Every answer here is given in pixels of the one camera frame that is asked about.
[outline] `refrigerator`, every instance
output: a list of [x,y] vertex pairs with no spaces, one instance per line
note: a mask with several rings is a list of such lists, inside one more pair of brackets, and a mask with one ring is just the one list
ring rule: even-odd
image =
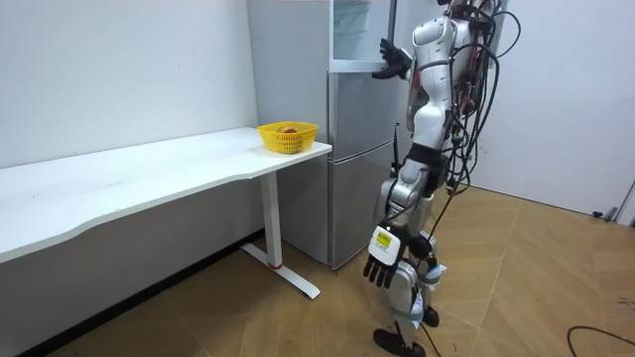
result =
[[248,0],[260,124],[315,123],[316,140],[333,146],[278,171],[282,238],[333,269],[370,241],[395,123],[406,118],[408,83],[371,77],[395,4]]

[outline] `wooden floor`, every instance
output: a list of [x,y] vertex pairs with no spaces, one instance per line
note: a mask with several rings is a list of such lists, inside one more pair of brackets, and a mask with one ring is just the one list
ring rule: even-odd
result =
[[[635,229],[471,188],[436,236],[448,270],[434,294],[441,326],[429,331],[444,357],[570,356],[576,324],[635,339]],[[361,277],[365,253],[334,273],[283,252],[321,289],[316,300],[238,252],[53,356],[388,356],[371,339],[391,318]],[[422,330],[417,338],[434,356]],[[593,332],[573,345],[578,356],[635,357]]]

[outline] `plastic basket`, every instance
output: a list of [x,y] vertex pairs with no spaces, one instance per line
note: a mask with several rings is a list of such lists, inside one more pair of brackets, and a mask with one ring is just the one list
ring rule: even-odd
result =
[[[297,133],[279,133],[278,129],[282,127],[291,127]],[[314,142],[317,131],[318,125],[299,122],[280,122],[258,127],[265,148],[282,154],[294,154],[308,149]]]

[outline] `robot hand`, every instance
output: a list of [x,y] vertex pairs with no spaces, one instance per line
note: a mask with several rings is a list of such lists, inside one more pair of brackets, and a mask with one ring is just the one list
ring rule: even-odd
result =
[[401,232],[386,221],[381,222],[375,228],[368,246],[369,254],[363,271],[364,277],[377,287],[390,288],[409,240],[408,232]]
[[402,79],[409,79],[413,59],[403,49],[398,49],[386,39],[381,39],[379,52],[388,67],[372,73],[373,78],[388,79],[399,75]]

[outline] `desk top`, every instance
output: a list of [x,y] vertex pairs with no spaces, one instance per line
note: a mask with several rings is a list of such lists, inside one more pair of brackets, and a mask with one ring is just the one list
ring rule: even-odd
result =
[[284,155],[239,128],[0,170],[0,263],[98,224],[324,155]]

